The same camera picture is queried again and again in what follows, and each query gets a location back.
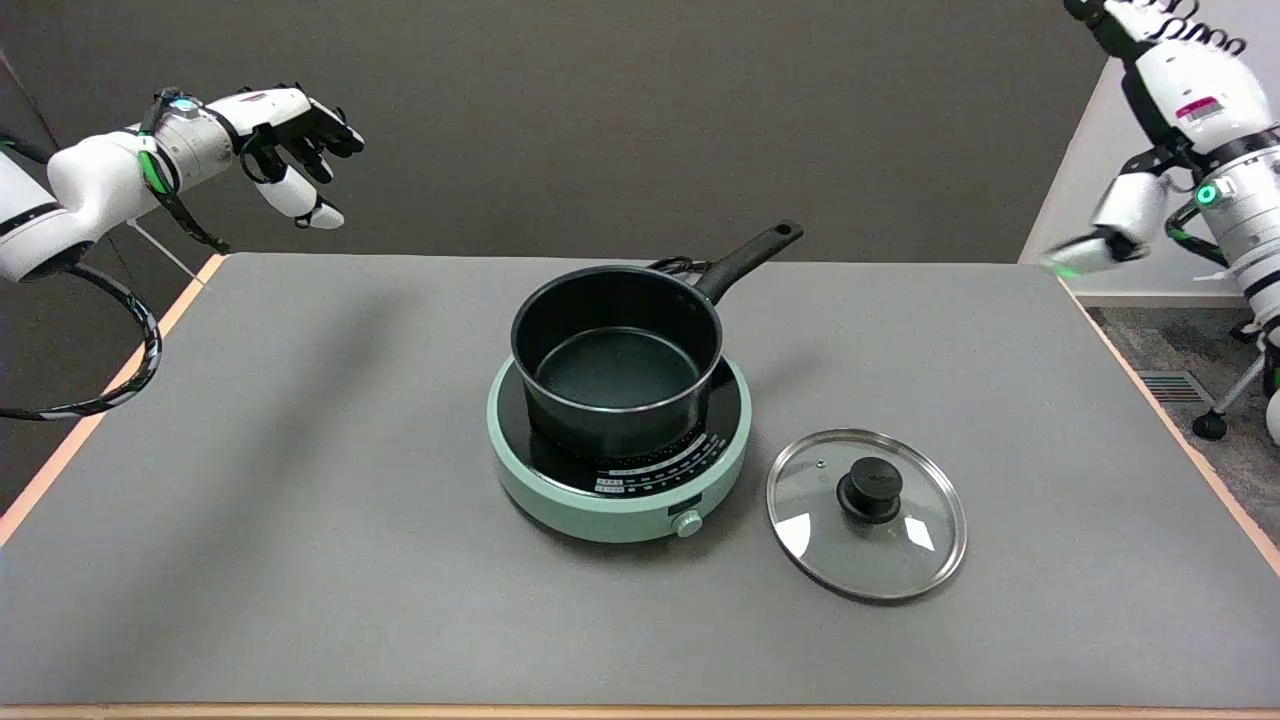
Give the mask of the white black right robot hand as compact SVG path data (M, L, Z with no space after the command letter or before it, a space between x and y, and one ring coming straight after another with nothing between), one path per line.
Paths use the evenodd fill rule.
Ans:
M1164 233L1229 268L1277 238L1277 118L1245 42L1155 1L1066 1L1103 53L1149 147L1123 163L1089 229L1050 249L1061 277L1135 261Z

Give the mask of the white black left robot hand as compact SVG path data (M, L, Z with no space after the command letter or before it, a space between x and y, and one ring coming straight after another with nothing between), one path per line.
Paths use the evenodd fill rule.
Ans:
M325 106L298 86L278 86L246 90L229 97L224 110L242 141L242 172L271 208L300 229L343 227L344 214L316 184L334 179L329 155L351 158L366 143L339 108Z

